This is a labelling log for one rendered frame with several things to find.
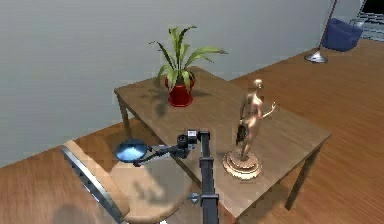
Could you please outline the blue round jar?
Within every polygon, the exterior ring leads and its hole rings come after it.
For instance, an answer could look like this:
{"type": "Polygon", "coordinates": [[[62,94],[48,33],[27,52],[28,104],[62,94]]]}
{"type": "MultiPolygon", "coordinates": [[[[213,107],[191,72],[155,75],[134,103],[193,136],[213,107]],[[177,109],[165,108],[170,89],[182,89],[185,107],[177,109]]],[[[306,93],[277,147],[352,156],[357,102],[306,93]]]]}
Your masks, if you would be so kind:
{"type": "Polygon", "coordinates": [[[115,150],[119,161],[131,163],[142,159],[147,153],[146,144],[140,139],[128,139],[122,142],[115,150]]]}

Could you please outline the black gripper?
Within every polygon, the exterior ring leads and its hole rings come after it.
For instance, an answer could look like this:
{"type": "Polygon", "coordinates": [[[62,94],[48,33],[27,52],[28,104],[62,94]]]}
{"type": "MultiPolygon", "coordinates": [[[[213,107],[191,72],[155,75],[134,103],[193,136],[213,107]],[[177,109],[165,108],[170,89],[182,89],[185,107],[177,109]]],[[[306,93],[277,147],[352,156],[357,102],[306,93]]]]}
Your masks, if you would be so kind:
{"type": "Polygon", "coordinates": [[[154,145],[148,146],[147,149],[152,154],[144,154],[133,161],[135,167],[140,167],[149,164],[153,161],[162,160],[173,155],[178,158],[186,159],[192,150],[196,149],[197,135],[196,134],[181,134],[177,137],[175,146],[154,145]]]}

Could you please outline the green plant in red pot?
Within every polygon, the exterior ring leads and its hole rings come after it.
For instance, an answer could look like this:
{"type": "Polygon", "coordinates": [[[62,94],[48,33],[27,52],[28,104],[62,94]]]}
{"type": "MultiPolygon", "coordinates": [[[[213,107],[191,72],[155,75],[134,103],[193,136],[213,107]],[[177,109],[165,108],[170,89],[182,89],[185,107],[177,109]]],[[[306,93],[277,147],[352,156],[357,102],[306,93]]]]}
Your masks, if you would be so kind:
{"type": "Polygon", "coordinates": [[[164,84],[169,93],[168,103],[173,107],[187,107],[193,102],[192,89],[196,78],[194,72],[189,69],[189,66],[199,59],[212,62],[208,54],[226,54],[224,49],[203,46],[195,49],[187,56],[190,45],[184,42],[184,37],[191,29],[196,29],[196,26],[189,26],[182,30],[178,27],[168,29],[174,50],[173,53],[168,51],[160,42],[152,41],[152,44],[156,44],[159,47],[159,51],[166,60],[166,63],[160,67],[157,77],[158,79],[165,78],[164,84]]]}

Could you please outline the floor lamp with silver base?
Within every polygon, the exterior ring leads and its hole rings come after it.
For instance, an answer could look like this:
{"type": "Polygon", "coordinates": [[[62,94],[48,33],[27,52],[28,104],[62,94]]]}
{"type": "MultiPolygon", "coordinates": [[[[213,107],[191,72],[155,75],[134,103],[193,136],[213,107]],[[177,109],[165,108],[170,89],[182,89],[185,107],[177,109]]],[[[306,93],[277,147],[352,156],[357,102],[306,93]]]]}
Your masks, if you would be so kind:
{"type": "Polygon", "coordinates": [[[304,59],[306,61],[311,62],[311,63],[326,63],[328,61],[328,59],[321,54],[321,48],[322,48],[322,43],[324,41],[324,38],[325,38],[327,30],[328,30],[328,24],[329,24],[330,20],[332,19],[332,16],[334,14],[334,10],[336,8],[337,3],[338,3],[338,0],[333,0],[333,4],[332,4],[332,7],[329,11],[329,15],[328,15],[328,18],[326,20],[324,30],[322,32],[322,36],[320,38],[319,44],[313,53],[308,54],[304,57],[304,59]]]}

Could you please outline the bronze figure statue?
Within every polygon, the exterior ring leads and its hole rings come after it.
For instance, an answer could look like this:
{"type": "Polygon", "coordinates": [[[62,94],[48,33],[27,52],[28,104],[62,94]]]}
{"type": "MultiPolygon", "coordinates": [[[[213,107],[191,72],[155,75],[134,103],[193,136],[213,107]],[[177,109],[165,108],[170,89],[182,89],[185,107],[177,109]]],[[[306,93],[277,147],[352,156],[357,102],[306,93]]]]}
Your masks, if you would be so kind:
{"type": "Polygon", "coordinates": [[[250,149],[258,135],[261,121],[269,117],[276,108],[276,103],[273,102],[271,109],[263,112],[264,97],[260,95],[263,81],[255,79],[253,85],[252,91],[245,95],[240,106],[237,148],[223,157],[224,169],[240,180],[251,180],[260,174],[261,163],[250,149]]]}

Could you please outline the tan chair with grey frame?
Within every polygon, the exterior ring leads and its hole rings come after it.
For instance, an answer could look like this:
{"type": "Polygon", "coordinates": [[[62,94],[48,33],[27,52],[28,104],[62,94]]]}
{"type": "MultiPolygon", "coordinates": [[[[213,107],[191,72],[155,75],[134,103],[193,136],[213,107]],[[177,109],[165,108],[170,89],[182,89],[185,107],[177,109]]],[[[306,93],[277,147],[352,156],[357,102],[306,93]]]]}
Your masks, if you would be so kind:
{"type": "Polygon", "coordinates": [[[192,190],[192,179],[172,158],[140,167],[118,162],[107,171],[72,140],[61,152],[84,188],[119,224],[157,224],[172,216],[192,190]]]}

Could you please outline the brown wooden table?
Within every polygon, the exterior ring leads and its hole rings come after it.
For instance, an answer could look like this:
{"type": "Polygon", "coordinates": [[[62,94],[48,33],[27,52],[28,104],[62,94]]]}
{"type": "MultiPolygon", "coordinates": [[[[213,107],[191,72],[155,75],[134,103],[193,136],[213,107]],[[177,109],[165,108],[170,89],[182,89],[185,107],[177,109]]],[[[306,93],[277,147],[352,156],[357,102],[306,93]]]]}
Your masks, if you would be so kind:
{"type": "Polygon", "coordinates": [[[189,106],[171,106],[165,84],[150,78],[115,89],[122,116],[132,113],[166,145],[175,143],[176,137],[187,129],[209,130],[215,189],[222,206],[234,218],[239,218],[271,187],[302,165],[285,204],[285,208],[290,209],[330,132],[280,109],[262,121],[253,146],[253,152],[262,164],[261,174],[250,181],[236,179],[224,170],[223,156],[235,148],[244,91],[200,68],[194,67],[192,71],[196,83],[192,88],[193,102],[189,106]]]}

